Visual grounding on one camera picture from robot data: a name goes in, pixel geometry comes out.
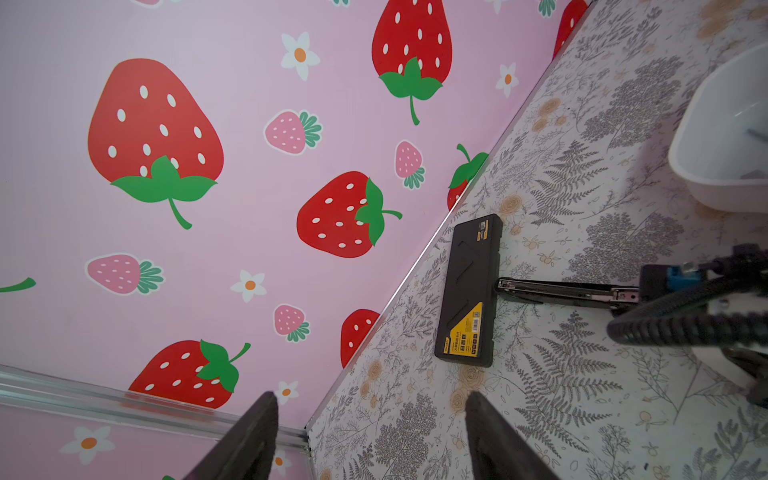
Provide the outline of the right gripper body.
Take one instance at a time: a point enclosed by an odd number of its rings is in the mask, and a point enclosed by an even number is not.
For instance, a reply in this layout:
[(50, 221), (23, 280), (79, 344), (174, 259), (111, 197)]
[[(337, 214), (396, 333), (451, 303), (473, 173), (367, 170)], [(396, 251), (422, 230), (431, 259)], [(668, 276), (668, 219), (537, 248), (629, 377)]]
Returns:
[(767, 406), (767, 251), (742, 244), (701, 264), (645, 267), (638, 344), (680, 347), (749, 403)]

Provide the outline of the black stapler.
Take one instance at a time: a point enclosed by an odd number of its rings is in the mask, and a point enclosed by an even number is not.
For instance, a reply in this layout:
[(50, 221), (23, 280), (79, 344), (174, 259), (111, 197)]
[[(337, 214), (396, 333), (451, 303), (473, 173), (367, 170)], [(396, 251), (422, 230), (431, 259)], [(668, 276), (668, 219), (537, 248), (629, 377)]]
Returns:
[(503, 222), (485, 215), (454, 227), (434, 355), (447, 362), (493, 364), (497, 299), (597, 308), (616, 314), (640, 300), (637, 287), (521, 280), (499, 274)]

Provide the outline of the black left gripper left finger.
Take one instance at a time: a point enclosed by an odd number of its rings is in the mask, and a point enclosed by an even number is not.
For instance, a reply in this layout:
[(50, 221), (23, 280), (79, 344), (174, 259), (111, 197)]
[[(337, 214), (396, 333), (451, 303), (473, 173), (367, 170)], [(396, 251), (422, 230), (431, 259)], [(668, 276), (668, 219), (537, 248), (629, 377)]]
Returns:
[(278, 401), (262, 394), (184, 480), (268, 479), (276, 452)]

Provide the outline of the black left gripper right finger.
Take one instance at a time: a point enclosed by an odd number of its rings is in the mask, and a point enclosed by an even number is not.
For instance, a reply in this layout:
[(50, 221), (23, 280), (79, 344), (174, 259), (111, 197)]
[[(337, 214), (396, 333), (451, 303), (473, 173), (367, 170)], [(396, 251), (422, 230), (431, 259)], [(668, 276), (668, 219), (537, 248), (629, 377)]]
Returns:
[(475, 479), (559, 479), (480, 392), (468, 396), (465, 412)]

